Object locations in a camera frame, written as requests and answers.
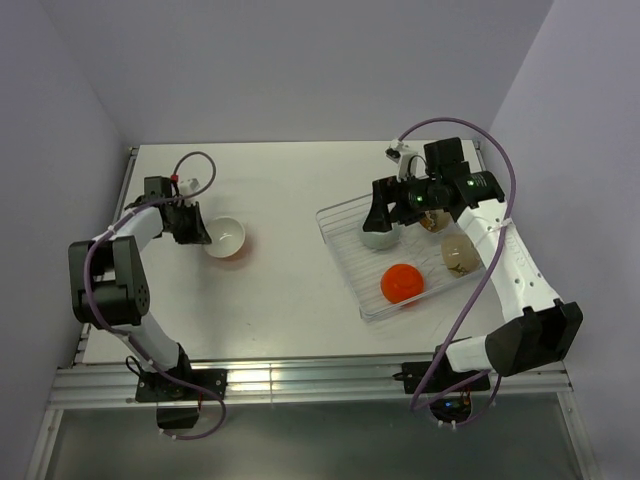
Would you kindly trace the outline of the pale green bowl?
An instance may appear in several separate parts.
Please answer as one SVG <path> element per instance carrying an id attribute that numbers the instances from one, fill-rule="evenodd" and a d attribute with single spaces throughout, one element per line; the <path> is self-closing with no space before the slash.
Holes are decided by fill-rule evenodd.
<path id="1" fill-rule="evenodd" d="M 365 231 L 364 222 L 359 224 L 357 234 L 360 242 L 367 248 L 373 250 L 386 250 L 393 247 L 400 239 L 402 228 L 397 224 L 387 232 Z"/>

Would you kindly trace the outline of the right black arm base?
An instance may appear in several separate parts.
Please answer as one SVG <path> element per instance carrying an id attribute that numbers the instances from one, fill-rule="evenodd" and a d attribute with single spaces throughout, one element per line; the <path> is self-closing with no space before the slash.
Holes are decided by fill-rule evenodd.
<path id="1" fill-rule="evenodd" d="M 404 362 L 401 364 L 401 370 L 392 378 L 403 384 L 405 394 L 413 395 L 430 365 L 431 361 Z M 491 387 L 487 374 L 479 377 L 479 371 L 475 370 L 454 372 L 448 360 L 444 358 L 428 380 L 424 392 L 437 394 L 461 382 L 464 382 L 464 385 L 455 390 L 456 396 L 443 397 L 430 405 L 430 412 L 437 420 L 445 423 L 468 420 L 472 413 L 471 394 L 489 391 Z"/>

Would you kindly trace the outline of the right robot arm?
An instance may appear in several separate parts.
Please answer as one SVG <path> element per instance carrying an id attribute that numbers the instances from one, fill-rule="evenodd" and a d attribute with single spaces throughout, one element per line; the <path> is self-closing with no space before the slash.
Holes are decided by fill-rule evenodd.
<path id="1" fill-rule="evenodd" d="M 448 212 L 469 238 L 498 295 L 504 322 L 493 332 L 441 345 L 433 365 L 435 383 L 452 390 L 468 371 L 490 370 L 509 377 L 565 358 L 583 321 L 574 302 L 549 285 L 511 220 L 511 206 L 496 177 L 472 171 L 462 142 L 427 143 L 418 153 L 395 140 L 386 150 L 398 166 L 372 183 L 365 232 L 409 226 L 433 210 Z"/>

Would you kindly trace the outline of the cream bowl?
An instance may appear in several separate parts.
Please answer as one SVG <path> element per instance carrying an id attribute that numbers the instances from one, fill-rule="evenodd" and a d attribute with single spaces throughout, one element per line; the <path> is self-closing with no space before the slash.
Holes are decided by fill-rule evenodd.
<path id="1" fill-rule="evenodd" d="M 464 234 L 447 235 L 441 242 L 441 256 L 455 278 L 475 272 L 481 263 L 472 241 Z"/>
<path id="2" fill-rule="evenodd" d="M 430 233 L 439 233 L 446 229 L 452 222 L 449 212 L 444 210 L 427 211 L 419 224 Z"/>

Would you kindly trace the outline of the white bowl orange outside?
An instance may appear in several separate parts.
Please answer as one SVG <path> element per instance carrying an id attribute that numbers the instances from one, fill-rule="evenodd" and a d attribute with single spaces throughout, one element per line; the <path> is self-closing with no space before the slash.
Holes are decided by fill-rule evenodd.
<path id="1" fill-rule="evenodd" d="M 243 224 L 230 216 L 221 216 L 205 224 L 211 242 L 204 246 L 204 251 L 216 259 L 228 259 L 236 255 L 246 240 Z"/>

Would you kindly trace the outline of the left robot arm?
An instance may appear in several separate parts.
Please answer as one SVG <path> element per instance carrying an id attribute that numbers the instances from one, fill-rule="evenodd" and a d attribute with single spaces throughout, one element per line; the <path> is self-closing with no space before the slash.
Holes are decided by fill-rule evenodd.
<path id="1" fill-rule="evenodd" d="M 132 352 L 143 372 L 157 373 L 159 388 L 183 399 L 195 386 L 190 361 L 150 313 L 150 287 L 141 252 L 167 234 L 179 245 L 211 243 L 202 219 L 196 179 L 176 174 L 144 179 L 144 193 L 116 223 L 68 249 L 72 310 L 82 324 L 111 333 Z"/>

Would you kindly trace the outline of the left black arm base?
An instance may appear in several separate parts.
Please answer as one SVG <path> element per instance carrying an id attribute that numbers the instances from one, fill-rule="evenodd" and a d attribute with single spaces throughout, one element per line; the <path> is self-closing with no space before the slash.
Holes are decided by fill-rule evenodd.
<path id="1" fill-rule="evenodd" d="M 189 381 L 221 399 L 227 386 L 225 369 L 196 369 Z M 190 430 L 200 418 L 205 395 L 193 388 L 175 384 L 158 373 L 143 372 L 139 376 L 135 402 L 156 405 L 156 423 L 165 430 Z"/>

